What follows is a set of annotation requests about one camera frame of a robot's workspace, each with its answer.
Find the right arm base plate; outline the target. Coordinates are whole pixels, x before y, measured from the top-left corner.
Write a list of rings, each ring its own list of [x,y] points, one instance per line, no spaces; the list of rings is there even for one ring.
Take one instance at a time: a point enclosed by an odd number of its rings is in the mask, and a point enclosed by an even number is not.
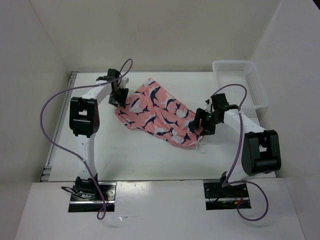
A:
[[[251,209],[249,192],[245,183],[222,187],[218,181],[203,182],[206,210]]]

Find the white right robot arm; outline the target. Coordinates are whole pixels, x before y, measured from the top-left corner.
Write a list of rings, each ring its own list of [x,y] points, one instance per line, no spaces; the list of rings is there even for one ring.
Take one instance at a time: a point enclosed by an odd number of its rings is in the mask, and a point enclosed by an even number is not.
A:
[[[280,170],[282,166],[279,135],[275,130],[266,130],[248,118],[236,104],[229,104],[224,93],[212,95],[207,108],[198,108],[191,131],[200,130],[201,136],[214,135],[216,125],[229,126],[239,135],[238,149],[230,170],[220,178],[219,191],[230,197],[237,185],[245,184],[252,177]]]

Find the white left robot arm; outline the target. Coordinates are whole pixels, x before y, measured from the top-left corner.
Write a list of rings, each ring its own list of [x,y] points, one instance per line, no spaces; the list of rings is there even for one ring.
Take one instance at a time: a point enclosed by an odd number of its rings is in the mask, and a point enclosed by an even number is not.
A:
[[[78,145],[78,155],[84,164],[76,177],[72,193],[82,199],[101,199],[98,174],[95,167],[94,142],[100,128],[99,104],[109,96],[109,104],[123,107],[126,104],[129,79],[116,69],[108,69],[96,85],[80,97],[72,97],[69,109],[69,127]]]

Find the pink shark print shorts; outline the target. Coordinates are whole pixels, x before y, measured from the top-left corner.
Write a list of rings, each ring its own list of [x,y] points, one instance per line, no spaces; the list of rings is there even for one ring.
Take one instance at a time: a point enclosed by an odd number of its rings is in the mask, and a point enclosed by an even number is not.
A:
[[[114,114],[129,130],[144,131],[174,147],[197,149],[202,154],[207,151],[201,144],[202,129],[189,127],[196,113],[152,78],[128,96],[125,106],[117,107]]]

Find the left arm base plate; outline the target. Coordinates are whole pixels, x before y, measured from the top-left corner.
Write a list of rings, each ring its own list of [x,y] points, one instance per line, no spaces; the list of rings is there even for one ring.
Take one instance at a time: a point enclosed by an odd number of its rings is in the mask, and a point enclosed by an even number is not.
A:
[[[99,187],[106,200],[106,211],[115,211],[116,187],[115,182],[99,182]],[[71,194],[68,212],[69,213],[97,213],[103,207],[103,201],[98,194],[96,196],[86,195],[79,197]]]

